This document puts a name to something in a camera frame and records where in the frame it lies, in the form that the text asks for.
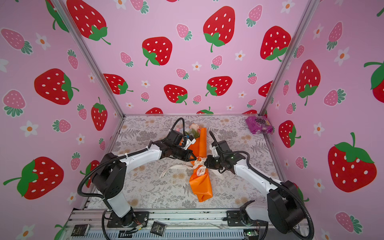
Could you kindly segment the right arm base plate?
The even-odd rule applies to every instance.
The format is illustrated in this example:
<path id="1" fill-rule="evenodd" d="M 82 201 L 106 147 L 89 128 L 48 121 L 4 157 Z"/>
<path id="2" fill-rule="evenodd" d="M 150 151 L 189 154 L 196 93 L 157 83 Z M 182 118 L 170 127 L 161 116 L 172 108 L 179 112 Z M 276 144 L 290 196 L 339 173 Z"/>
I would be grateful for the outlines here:
<path id="1" fill-rule="evenodd" d="M 265 227 L 266 222 L 260 220 L 252 220 L 245 211 L 232 210 L 226 212 L 223 219 L 230 227 Z"/>

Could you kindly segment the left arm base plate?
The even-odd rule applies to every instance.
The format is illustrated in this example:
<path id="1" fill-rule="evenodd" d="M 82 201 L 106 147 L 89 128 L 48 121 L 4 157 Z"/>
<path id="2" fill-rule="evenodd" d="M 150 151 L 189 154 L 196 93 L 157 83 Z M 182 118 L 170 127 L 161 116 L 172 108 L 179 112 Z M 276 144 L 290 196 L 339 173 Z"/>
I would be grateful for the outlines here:
<path id="1" fill-rule="evenodd" d="M 109 216 L 108 228 L 145 228 L 148 224 L 150 212 L 128 212 L 119 218 L 115 212 Z"/>

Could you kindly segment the light pink fake rose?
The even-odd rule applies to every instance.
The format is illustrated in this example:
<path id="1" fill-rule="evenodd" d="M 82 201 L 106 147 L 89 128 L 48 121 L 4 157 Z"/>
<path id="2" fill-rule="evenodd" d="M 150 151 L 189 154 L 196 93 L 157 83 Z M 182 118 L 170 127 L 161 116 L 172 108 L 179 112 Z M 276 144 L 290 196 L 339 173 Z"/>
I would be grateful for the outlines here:
<path id="1" fill-rule="evenodd" d="M 197 125 L 197 124 L 191 124 L 191 125 L 190 125 L 190 129 L 191 129 L 191 130 L 194 130 L 194 131 L 196 131 L 196 132 L 198 132 L 198 130 L 200 129 L 200 127 L 199 127 L 199 125 Z"/>

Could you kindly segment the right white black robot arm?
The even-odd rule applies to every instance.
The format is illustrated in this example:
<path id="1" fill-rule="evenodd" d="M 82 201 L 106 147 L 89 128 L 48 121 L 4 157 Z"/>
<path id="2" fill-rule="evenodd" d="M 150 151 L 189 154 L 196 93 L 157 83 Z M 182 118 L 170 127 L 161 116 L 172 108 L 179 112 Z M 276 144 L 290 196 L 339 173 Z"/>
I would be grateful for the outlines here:
<path id="1" fill-rule="evenodd" d="M 220 174 L 230 171 L 253 185 L 267 199 L 265 207 L 249 201 L 240 207 L 238 221 L 245 226 L 256 222 L 271 223 L 280 233 L 292 232 L 301 240 L 312 240 L 315 236 L 313 220 L 299 196 L 296 186 L 281 182 L 262 173 L 250 163 L 250 154 L 245 151 L 232 151 L 226 141 L 214 141 L 205 166 Z"/>

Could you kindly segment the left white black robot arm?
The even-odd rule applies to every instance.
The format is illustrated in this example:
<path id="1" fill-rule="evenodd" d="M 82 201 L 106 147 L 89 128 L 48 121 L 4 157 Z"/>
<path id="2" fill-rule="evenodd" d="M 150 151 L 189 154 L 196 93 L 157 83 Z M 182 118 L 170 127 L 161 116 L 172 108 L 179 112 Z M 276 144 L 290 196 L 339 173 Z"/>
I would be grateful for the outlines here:
<path id="1" fill-rule="evenodd" d="M 142 150 L 118 156 L 106 154 L 102 162 L 81 180 L 77 193 L 82 197 L 102 199 L 107 209 L 119 219 L 132 222 L 135 212 L 123 194 L 126 173 L 164 158 L 195 161 L 197 157 L 189 149 L 195 143 L 193 136 L 171 130 L 166 138 L 151 141 Z"/>

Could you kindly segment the white ribbon strip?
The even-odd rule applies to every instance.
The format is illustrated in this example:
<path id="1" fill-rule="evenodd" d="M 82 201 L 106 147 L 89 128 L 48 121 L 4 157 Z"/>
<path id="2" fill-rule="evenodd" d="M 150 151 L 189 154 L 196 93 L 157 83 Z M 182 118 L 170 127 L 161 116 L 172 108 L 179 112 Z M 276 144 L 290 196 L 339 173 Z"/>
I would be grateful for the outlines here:
<path id="1" fill-rule="evenodd" d="M 203 174 L 210 172 L 210 173 L 213 173 L 214 175 L 216 175 L 219 179 L 224 180 L 225 178 L 223 177 L 223 175 L 221 173 L 219 173 L 218 170 L 209 170 L 204 165 L 206 160 L 207 160 L 207 158 L 198 157 L 197 160 L 195 160 L 195 161 L 187 162 L 186 164 L 183 164 L 183 165 L 171 166 L 168 169 L 164 170 L 160 174 L 160 177 L 163 178 L 168 170 L 173 170 L 173 169 L 175 169 L 175 170 L 197 170 L 197 176 L 198 177 L 201 177 L 201 176 L 203 176 Z"/>

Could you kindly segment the orange wrapping paper sheet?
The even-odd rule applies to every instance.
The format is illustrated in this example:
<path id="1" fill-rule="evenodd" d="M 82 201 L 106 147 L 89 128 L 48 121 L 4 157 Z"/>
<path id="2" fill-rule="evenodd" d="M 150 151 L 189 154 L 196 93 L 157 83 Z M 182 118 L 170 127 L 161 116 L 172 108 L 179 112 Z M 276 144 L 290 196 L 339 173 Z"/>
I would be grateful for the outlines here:
<path id="1" fill-rule="evenodd" d="M 209 170 L 204 165 L 207 159 L 207 129 L 200 129 L 200 136 L 196 143 L 189 147 L 193 154 L 197 157 L 191 161 L 193 164 L 193 174 L 190 177 L 190 186 L 192 192 L 197 196 L 200 203 L 213 197 L 212 185 Z"/>

